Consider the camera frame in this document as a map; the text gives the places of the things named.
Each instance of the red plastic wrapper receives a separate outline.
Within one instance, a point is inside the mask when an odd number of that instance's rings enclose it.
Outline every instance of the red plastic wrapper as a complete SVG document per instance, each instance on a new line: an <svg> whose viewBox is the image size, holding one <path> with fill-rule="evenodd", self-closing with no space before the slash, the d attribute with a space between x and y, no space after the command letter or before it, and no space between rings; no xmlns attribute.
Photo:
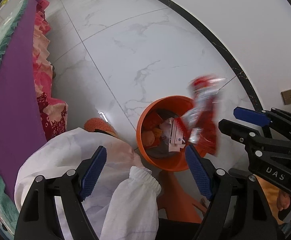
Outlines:
<svg viewBox="0 0 291 240"><path fill-rule="evenodd" d="M177 119L186 140L210 154L215 154L217 148L217 128L213 119L221 81L213 76L193 80L189 90L194 107Z"/></svg>

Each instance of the white sleeve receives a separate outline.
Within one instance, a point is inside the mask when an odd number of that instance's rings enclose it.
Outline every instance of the white sleeve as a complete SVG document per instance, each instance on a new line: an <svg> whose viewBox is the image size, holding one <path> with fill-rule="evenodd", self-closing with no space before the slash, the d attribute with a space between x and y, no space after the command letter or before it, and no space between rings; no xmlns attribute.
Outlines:
<svg viewBox="0 0 291 240"><path fill-rule="evenodd" d="M154 240L159 226L156 198L161 186L144 169L132 166L129 179L114 191L100 240Z"/></svg>

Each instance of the hand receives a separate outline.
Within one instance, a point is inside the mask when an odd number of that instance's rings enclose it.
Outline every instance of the hand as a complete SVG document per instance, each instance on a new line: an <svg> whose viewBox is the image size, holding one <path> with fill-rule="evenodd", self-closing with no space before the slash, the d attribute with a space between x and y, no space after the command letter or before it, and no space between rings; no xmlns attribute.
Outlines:
<svg viewBox="0 0 291 240"><path fill-rule="evenodd" d="M279 190L279 195L277 198L277 208L279 209L279 211L287 209L289 207L290 198L291 196L288 193L284 192L283 190Z"/></svg>

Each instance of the pink floral bed skirt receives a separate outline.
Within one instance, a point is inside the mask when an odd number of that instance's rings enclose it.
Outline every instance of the pink floral bed skirt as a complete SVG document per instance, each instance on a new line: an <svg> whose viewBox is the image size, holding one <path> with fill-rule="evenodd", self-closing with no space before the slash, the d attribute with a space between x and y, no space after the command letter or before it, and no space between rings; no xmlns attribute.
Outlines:
<svg viewBox="0 0 291 240"><path fill-rule="evenodd" d="M68 105L51 97L53 73L52 65L47 61L50 41L45 37L51 27L44 14L48 5L47 0L41 0L37 5L33 34L33 74L42 126L46 139L50 140L66 131Z"/></svg>

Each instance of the elastic cuff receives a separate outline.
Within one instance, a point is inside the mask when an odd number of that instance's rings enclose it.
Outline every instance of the elastic cuff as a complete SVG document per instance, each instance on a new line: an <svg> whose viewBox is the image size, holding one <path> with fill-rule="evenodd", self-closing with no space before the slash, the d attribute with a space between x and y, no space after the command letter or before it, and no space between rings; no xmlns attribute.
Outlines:
<svg viewBox="0 0 291 240"><path fill-rule="evenodd" d="M158 196L161 192L161 186L157 182L157 180L151 176L147 171L144 169L138 168L136 166L132 166L130 169L130 179L135 179L143 184L147 184Z"/></svg>

